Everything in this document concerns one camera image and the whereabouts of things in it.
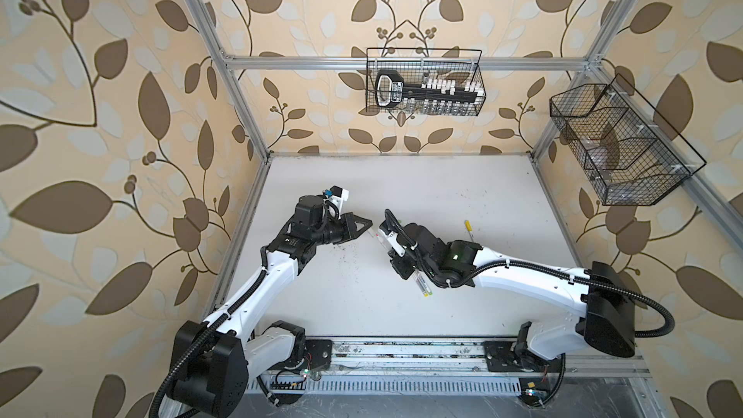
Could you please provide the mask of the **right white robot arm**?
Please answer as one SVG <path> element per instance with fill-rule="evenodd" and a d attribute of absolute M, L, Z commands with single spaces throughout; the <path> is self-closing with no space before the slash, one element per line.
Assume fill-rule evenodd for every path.
<path fill-rule="evenodd" d="M 504 255 L 480 244 L 444 242 L 419 224 L 385 221 L 379 228 L 393 269 L 404 280 L 416 273 L 442 290 L 508 290 L 564 311 L 550 321 L 526 321 L 513 348 L 518 359 L 551 361 L 593 348 L 629 358 L 638 339 L 667 336 L 675 318 L 659 302 L 630 290 L 609 265 L 555 267 Z"/>

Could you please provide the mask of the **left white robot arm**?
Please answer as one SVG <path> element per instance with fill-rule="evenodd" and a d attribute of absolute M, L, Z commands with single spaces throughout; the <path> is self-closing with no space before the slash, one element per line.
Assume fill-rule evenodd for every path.
<path fill-rule="evenodd" d="M 253 331 L 269 306 L 302 272 L 322 245 L 359 238 L 373 225 L 353 213 L 317 228 L 290 219 L 259 251 L 260 265 L 228 302 L 200 323 L 186 322 L 177 332 L 168 374 L 154 395 L 149 414 L 157 417 L 166 399 L 199 413 L 228 417 L 249 383 L 270 367 L 303 359 L 305 331 L 277 322 L 263 334 Z"/>

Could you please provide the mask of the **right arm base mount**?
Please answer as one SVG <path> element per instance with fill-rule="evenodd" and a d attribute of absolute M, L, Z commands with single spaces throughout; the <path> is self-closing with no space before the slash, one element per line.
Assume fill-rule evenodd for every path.
<path fill-rule="evenodd" d="M 522 373 L 519 401 L 527 408 L 546 408 L 553 402 L 566 375 L 566 356 L 544 360 L 518 342 L 483 343 L 489 373 Z"/>

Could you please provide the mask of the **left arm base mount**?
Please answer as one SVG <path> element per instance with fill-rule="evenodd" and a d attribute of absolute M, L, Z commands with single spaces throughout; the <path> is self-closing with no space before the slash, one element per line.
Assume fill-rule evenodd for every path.
<path fill-rule="evenodd" d="M 257 379 L 257 386 L 276 408 L 296 403 L 309 386 L 321 379 L 332 362 L 334 343 L 329 339 L 302 341 L 284 360 Z"/>

